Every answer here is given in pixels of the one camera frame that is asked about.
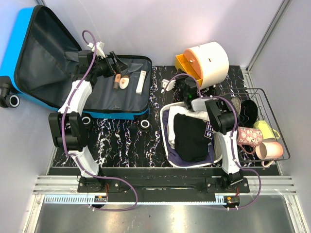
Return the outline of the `white rectangular tube box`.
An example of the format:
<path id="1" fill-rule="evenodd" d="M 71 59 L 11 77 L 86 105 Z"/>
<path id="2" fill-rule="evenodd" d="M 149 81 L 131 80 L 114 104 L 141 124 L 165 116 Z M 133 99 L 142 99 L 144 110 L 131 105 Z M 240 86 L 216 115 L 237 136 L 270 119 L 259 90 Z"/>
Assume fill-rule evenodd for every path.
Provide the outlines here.
<path id="1" fill-rule="evenodd" d="M 136 88 L 136 93 L 139 95 L 142 94 L 146 73 L 147 73 L 146 71 L 142 70 L 139 75 L 138 84 Z"/>

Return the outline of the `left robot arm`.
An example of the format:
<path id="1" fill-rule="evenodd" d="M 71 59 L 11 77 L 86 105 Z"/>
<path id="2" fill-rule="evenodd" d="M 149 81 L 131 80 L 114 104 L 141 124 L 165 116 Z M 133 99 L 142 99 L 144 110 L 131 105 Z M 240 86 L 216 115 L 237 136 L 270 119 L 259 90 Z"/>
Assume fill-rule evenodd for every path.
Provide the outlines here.
<path id="1" fill-rule="evenodd" d="M 119 78 L 126 69 L 114 52 L 99 55 L 95 50 L 78 52 L 78 65 L 72 74 L 72 86 L 62 107 L 48 117 L 53 143 L 74 160 L 81 177 L 78 192 L 107 192 L 109 185 L 87 146 L 91 117 L 83 113 L 88 97 L 99 77 Z"/>

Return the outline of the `black cloth garment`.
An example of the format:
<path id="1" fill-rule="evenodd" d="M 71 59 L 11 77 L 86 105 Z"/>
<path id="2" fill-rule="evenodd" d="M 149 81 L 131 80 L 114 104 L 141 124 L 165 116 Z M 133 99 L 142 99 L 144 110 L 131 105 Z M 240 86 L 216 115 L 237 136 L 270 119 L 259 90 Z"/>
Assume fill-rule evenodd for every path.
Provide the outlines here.
<path id="1" fill-rule="evenodd" d="M 184 162 L 212 162 L 209 146 L 213 132 L 207 130 L 207 124 L 207 121 L 187 115 L 176 114 L 174 116 L 174 147 Z"/>

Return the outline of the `peach gradient mug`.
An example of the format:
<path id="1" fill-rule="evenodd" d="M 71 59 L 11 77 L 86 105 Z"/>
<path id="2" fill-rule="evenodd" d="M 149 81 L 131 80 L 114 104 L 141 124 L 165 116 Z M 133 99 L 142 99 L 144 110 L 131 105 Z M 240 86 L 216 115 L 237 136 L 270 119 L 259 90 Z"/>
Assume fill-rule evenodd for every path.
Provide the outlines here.
<path id="1" fill-rule="evenodd" d="M 256 147 L 256 155 L 261 160 L 263 167 L 269 167 L 276 159 L 283 155 L 283 146 L 276 142 L 261 142 Z"/>

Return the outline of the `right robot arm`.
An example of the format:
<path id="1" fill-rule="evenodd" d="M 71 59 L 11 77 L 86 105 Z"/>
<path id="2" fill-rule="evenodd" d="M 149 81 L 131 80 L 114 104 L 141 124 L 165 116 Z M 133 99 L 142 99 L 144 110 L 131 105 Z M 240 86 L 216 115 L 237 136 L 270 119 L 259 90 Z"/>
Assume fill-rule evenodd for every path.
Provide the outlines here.
<path id="1" fill-rule="evenodd" d="M 202 97 L 198 82 L 190 75 L 178 74 L 174 79 L 174 88 L 182 92 L 185 107 L 193 112 L 207 112 L 222 153 L 221 188 L 228 193 L 234 191 L 243 181 L 236 143 L 239 118 L 235 107 L 224 97 Z"/>

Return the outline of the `cream cylindrical drawer box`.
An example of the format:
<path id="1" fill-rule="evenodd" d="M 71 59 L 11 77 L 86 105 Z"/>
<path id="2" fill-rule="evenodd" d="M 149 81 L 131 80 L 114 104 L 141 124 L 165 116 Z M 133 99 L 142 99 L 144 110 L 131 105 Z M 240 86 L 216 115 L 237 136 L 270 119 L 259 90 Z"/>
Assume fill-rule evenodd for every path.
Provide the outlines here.
<path id="1" fill-rule="evenodd" d="M 186 49 L 175 56 L 175 68 L 193 76 L 205 89 L 225 80 L 229 60 L 224 48 L 217 42 L 209 42 Z"/>

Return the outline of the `pink patterned mug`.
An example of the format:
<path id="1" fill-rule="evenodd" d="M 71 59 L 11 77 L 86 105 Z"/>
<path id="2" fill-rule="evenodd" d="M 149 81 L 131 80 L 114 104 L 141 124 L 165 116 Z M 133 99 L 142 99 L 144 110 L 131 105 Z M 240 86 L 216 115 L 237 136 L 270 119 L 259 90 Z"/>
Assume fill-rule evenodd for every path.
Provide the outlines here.
<path id="1" fill-rule="evenodd" d="M 256 152 L 256 147 L 262 143 L 261 130 L 254 128 L 238 127 L 237 145 L 247 154 Z M 249 146 L 252 151 L 248 152 L 244 146 Z"/>

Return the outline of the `black bowl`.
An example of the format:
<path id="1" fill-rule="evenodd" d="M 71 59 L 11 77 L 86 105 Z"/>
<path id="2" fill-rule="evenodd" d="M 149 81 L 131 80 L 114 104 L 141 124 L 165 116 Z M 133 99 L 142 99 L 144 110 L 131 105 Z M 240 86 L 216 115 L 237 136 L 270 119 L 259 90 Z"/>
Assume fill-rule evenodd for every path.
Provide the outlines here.
<path id="1" fill-rule="evenodd" d="M 244 127 L 252 128 L 257 121 L 258 107 L 252 100 L 245 100 L 241 104 L 240 120 Z"/>

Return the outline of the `detached black white wheel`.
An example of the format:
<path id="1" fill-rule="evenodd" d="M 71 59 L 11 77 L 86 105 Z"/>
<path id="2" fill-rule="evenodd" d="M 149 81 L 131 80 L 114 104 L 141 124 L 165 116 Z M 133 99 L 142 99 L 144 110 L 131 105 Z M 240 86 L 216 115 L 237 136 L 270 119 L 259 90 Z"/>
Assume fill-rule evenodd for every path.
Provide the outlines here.
<path id="1" fill-rule="evenodd" d="M 142 132 L 146 132 L 150 128 L 150 122 L 146 119 L 143 119 L 140 121 L 139 126 Z"/>

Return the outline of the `grey speckled plate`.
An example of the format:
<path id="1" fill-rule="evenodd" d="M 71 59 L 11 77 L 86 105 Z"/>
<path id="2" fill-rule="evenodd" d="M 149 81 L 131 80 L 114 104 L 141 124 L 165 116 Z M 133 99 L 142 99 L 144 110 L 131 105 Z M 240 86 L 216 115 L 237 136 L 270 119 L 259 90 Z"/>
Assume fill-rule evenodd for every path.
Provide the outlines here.
<path id="1" fill-rule="evenodd" d="M 241 108 L 242 108 L 241 100 L 238 97 L 233 97 L 231 99 L 231 102 L 232 102 L 237 114 L 240 114 Z"/>

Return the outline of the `yellow-green mug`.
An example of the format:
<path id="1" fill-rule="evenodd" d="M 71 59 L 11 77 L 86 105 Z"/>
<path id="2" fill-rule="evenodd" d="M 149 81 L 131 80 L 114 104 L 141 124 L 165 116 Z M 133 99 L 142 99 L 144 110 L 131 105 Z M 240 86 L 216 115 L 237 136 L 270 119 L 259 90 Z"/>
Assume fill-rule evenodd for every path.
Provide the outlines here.
<path id="1" fill-rule="evenodd" d="M 254 128 L 261 130 L 263 140 L 273 139 L 277 140 L 280 138 L 280 134 L 277 130 L 270 127 L 265 120 L 258 120 L 254 123 Z"/>

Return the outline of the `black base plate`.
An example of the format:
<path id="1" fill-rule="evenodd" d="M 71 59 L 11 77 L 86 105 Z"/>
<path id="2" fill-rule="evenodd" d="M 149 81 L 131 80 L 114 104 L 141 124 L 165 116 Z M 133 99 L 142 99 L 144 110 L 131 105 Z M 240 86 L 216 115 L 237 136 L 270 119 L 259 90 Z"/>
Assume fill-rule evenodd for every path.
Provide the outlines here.
<path id="1" fill-rule="evenodd" d="M 99 193 L 108 191 L 109 193 L 120 193 L 134 187 L 140 190 L 195 190 L 207 193 L 240 193 L 250 192 L 248 180 L 231 186 L 223 186 L 220 177 L 211 176 L 129 176 L 123 177 L 120 181 L 115 179 L 83 178 L 78 181 L 77 191 L 80 193 Z"/>

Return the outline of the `aluminium rail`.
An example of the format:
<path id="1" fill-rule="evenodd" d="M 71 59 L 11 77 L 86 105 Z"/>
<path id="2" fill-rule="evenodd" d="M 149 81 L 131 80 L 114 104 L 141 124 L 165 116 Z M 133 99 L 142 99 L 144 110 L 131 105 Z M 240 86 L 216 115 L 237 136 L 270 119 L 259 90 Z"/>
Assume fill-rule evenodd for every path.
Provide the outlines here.
<path id="1" fill-rule="evenodd" d="M 248 180 L 250 188 L 248 194 L 250 195 L 256 195 L 258 190 L 260 190 L 261 195 L 271 195 L 273 193 L 289 195 L 296 193 L 293 181 L 289 176 L 262 176 L 260 179 L 255 176 L 246 176 L 245 178 Z M 77 187 L 78 179 L 73 176 L 39 176 L 33 189 L 33 194 L 78 194 L 80 192 L 77 191 Z"/>

